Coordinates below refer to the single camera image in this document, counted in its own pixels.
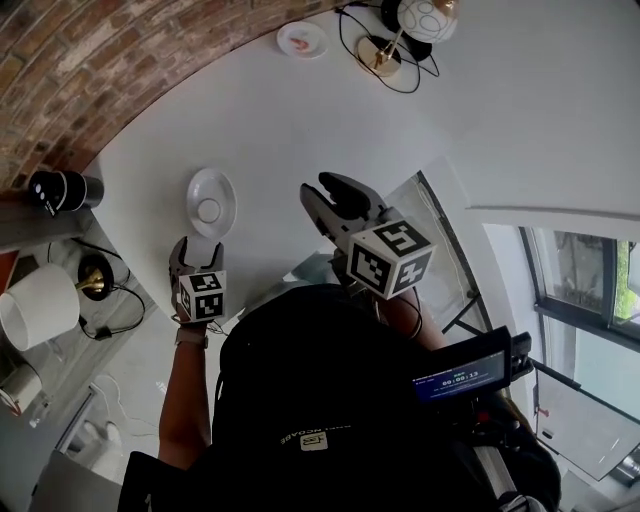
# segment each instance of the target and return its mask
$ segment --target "white plate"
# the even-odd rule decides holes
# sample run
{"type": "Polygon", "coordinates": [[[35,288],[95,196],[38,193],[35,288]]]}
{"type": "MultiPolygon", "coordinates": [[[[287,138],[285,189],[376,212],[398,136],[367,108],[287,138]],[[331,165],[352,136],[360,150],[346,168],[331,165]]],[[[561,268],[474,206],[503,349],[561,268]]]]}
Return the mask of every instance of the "white plate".
{"type": "Polygon", "coordinates": [[[222,171],[202,169],[187,190],[187,214],[198,233],[218,241],[236,220],[236,194],[222,171]]]}
{"type": "Polygon", "coordinates": [[[315,59],[327,51],[329,40],[317,25],[296,21],[280,29],[278,46],[291,57],[315,59]]]}

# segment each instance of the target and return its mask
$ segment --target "timer display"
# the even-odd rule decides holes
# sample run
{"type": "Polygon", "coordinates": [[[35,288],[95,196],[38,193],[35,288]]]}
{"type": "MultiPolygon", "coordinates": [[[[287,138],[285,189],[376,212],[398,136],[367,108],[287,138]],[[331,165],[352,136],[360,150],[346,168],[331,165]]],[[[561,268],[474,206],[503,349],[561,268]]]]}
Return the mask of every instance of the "timer display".
{"type": "Polygon", "coordinates": [[[413,381],[421,402],[431,402],[478,389],[504,378],[504,352],[427,375],[413,381]]]}

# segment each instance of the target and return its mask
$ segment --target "backpack logo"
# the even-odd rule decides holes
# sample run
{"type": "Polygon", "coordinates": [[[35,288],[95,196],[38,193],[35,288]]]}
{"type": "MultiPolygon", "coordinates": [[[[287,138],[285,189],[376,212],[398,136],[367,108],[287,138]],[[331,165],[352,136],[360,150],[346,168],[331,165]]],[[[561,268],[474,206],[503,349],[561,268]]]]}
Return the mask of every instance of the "backpack logo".
{"type": "Polygon", "coordinates": [[[327,443],[326,432],[317,432],[300,436],[300,449],[303,452],[315,452],[318,450],[326,450],[329,447],[327,443]]]}

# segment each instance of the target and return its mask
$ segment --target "backpack strap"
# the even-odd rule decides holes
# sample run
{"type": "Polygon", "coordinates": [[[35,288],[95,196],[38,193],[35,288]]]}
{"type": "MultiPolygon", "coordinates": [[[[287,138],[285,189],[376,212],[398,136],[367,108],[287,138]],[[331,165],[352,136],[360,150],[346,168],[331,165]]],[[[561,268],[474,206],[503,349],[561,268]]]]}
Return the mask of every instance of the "backpack strap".
{"type": "Polygon", "coordinates": [[[500,455],[500,450],[495,446],[475,446],[474,450],[487,474],[496,499],[500,500],[505,494],[514,496],[511,501],[499,508],[500,512],[516,512],[520,510],[546,512],[542,503],[537,499],[518,494],[507,465],[504,463],[502,455],[500,455]]]}

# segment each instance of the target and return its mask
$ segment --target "black and white cube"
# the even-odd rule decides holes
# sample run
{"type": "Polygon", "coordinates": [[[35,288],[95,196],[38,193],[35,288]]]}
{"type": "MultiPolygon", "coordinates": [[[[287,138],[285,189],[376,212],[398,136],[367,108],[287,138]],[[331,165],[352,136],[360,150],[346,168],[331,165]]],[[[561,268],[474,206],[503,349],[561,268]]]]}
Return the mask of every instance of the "black and white cube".
{"type": "Polygon", "coordinates": [[[192,322],[224,316],[227,273],[207,272],[180,276],[180,302],[192,322]]]}
{"type": "Polygon", "coordinates": [[[351,235],[347,274],[390,299],[424,279],[434,249],[413,220],[389,222],[351,235]]]}

